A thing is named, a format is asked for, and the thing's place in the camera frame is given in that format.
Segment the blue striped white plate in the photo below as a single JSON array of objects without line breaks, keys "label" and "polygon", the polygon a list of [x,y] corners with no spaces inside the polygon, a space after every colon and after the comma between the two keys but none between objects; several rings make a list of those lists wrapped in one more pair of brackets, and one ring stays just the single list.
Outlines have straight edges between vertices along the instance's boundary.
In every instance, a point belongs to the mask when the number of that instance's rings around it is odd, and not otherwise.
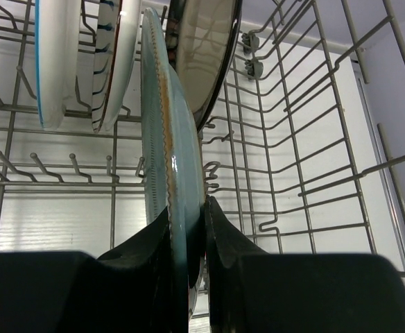
[{"label": "blue striped white plate", "polygon": [[141,1],[101,1],[92,86],[92,128],[109,131],[122,109],[135,61]]}]

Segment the dark rimmed cream plate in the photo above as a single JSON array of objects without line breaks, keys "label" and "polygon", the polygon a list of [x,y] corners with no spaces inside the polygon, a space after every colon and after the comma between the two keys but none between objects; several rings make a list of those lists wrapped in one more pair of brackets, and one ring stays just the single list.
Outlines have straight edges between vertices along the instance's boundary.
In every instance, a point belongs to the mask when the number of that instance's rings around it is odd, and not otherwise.
[{"label": "dark rimmed cream plate", "polygon": [[165,42],[197,131],[206,124],[230,68],[242,1],[171,1]]}]

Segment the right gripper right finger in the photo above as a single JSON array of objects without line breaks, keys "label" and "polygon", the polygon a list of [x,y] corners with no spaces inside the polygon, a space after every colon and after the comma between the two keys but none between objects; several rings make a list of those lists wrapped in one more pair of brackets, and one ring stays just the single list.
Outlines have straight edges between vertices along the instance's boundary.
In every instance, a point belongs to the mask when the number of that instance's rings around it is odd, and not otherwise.
[{"label": "right gripper right finger", "polygon": [[213,332],[405,332],[405,286],[386,258],[267,253],[213,196],[205,230]]}]

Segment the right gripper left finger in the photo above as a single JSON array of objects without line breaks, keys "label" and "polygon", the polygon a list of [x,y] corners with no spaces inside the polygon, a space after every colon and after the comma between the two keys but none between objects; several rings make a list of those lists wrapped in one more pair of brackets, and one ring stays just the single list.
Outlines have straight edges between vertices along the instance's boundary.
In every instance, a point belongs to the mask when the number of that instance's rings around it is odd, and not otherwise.
[{"label": "right gripper left finger", "polygon": [[0,253],[0,332],[186,332],[167,211],[100,257]]}]

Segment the teal grey plate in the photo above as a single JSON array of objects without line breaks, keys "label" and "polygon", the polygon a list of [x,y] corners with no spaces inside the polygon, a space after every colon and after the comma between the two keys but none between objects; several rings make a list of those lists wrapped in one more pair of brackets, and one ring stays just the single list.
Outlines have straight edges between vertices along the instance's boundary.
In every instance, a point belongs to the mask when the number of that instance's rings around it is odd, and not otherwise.
[{"label": "teal grey plate", "polygon": [[188,323],[204,262],[202,159],[193,114],[151,7],[141,20],[141,131],[146,218],[151,223],[168,211],[173,310]]}]

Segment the watermelon pattern white plate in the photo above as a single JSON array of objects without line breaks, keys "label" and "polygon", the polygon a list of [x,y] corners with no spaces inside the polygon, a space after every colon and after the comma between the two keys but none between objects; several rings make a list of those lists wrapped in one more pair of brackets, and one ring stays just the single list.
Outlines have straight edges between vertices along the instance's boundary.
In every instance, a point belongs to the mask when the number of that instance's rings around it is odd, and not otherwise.
[{"label": "watermelon pattern white plate", "polygon": [[80,1],[35,2],[35,75],[41,127],[57,129],[74,99]]}]

